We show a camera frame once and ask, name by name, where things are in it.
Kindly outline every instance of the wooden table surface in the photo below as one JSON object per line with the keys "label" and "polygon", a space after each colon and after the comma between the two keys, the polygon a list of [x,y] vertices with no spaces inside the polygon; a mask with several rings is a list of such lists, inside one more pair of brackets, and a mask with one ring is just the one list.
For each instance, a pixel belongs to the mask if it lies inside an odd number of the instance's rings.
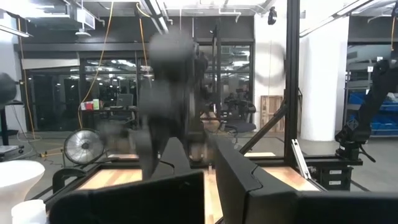
{"label": "wooden table surface", "polygon": [[[249,153],[246,155],[248,157],[274,156],[271,152]],[[136,158],[135,155],[111,155],[111,157]],[[263,167],[263,169],[297,190],[318,190],[291,167]],[[204,170],[204,173],[206,224],[213,224],[223,216],[223,211],[221,209],[220,198],[218,197],[215,170]],[[140,181],[141,178],[142,174],[139,169],[106,169],[96,173],[80,186],[79,189],[98,189]]]}

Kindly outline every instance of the white pillar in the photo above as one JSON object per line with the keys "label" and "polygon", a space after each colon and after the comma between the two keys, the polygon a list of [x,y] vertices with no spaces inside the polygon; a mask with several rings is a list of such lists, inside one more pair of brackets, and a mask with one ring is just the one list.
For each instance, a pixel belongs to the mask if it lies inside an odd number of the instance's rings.
{"label": "white pillar", "polygon": [[268,25],[268,16],[254,16],[254,124],[258,131],[261,126],[261,96],[283,96],[285,89],[285,48],[286,48],[286,6],[278,6],[277,22]]}
{"label": "white pillar", "polygon": [[[306,20],[314,25],[342,7],[342,1],[310,1],[306,5]],[[338,19],[301,40],[305,44],[300,51],[306,54],[300,82],[303,93],[302,139],[332,141],[336,128],[341,128],[348,22],[348,18]]]}
{"label": "white pillar", "polygon": [[[0,11],[0,24],[16,28],[16,21],[7,13]],[[18,38],[15,35],[0,31],[0,72],[7,73],[10,77],[19,81],[21,79],[21,64],[18,54],[14,51],[14,44],[18,43]],[[16,100],[21,101],[20,86],[17,86]],[[25,109],[23,106],[15,106],[18,120],[22,126],[22,130],[26,131]],[[8,129],[21,130],[14,111],[10,106],[6,107],[7,126]]]}

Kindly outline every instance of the pedestal fan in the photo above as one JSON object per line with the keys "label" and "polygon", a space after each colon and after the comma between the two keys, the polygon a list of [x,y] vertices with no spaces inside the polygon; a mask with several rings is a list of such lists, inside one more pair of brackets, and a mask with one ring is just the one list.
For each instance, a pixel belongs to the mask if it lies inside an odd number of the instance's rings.
{"label": "pedestal fan", "polygon": [[96,161],[104,154],[104,144],[94,130],[81,129],[67,137],[64,154],[69,161],[86,165]]}

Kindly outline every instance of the yellow cable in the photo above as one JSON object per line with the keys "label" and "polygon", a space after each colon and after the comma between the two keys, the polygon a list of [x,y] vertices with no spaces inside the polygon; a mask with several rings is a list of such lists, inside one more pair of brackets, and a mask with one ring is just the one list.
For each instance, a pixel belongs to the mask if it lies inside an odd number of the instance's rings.
{"label": "yellow cable", "polygon": [[148,67],[148,62],[147,62],[147,54],[145,51],[145,43],[144,43],[144,29],[142,28],[142,19],[139,18],[139,28],[141,30],[141,40],[142,40],[142,49],[144,50],[144,60],[145,60],[145,66]]}
{"label": "yellow cable", "polygon": [[395,24],[396,24],[396,18],[392,17],[392,28],[391,28],[391,51],[394,50],[394,46],[392,45],[392,43],[394,42],[394,28],[395,28]]}
{"label": "yellow cable", "polygon": [[[18,18],[18,31],[21,31],[21,20],[19,18]],[[21,37],[19,37],[19,45],[21,47],[21,58],[22,58],[22,60],[24,60],[24,48],[22,46],[22,38]],[[24,72],[26,107],[27,107],[27,111],[29,113],[30,127],[32,128],[33,139],[36,140],[35,129],[34,129],[33,119],[32,119],[32,112],[30,111],[29,97],[28,97],[28,94],[27,94],[27,78],[26,78],[27,75],[26,75],[26,70],[24,69],[23,65],[22,65],[22,71]]]}
{"label": "yellow cable", "polygon": [[81,108],[81,104],[84,103],[84,101],[86,101],[88,95],[90,94],[91,90],[93,89],[94,82],[95,82],[95,80],[96,80],[96,78],[97,78],[97,76],[98,76],[98,73],[100,72],[99,68],[100,68],[101,63],[102,63],[102,58],[104,57],[106,39],[108,38],[109,28],[111,27],[112,14],[113,14],[113,3],[114,3],[114,2],[112,1],[112,4],[111,4],[111,12],[110,12],[110,14],[109,14],[108,27],[106,28],[105,39],[104,39],[104,45],[103,45],[103,48],[102,48],[101,57],[99,58],[97,72],[96,72],[96,74],[95,74],[95,76],[94,76],[93,82],[92,82],[91,85],[90,85],[90,88],[89,88],[88,91],[87,91],[86,96],[85,96],[84,99],[81,101],[81,103],[79,104],[79,107],[78,107],[78,109],[77,109],[77,116],[78,116],[78,119],[79,119],[80,129],[83,128],[83,124],[81,123],[81,118],[80,118],[80,108]]}
{"label": "yellow cable", "polygon": [[146,17],[150,17],[150,15],[144,13],[139,7],[138,7],[138,3],[136,4],[136,7],[138,9],[139,12],[141,12],[142,15],[146,16]]}

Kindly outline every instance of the table leg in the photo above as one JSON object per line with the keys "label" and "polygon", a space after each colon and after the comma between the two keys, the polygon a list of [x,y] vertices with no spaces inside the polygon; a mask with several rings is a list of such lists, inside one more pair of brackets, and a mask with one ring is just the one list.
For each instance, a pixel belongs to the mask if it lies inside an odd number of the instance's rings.
{"label": "table leg", "polygon": [[1,139],[2,145],[8,146],[8,128],[7,128],[7,118],[6,118],[6,110],[0,110],[0,119],[1,119]]}

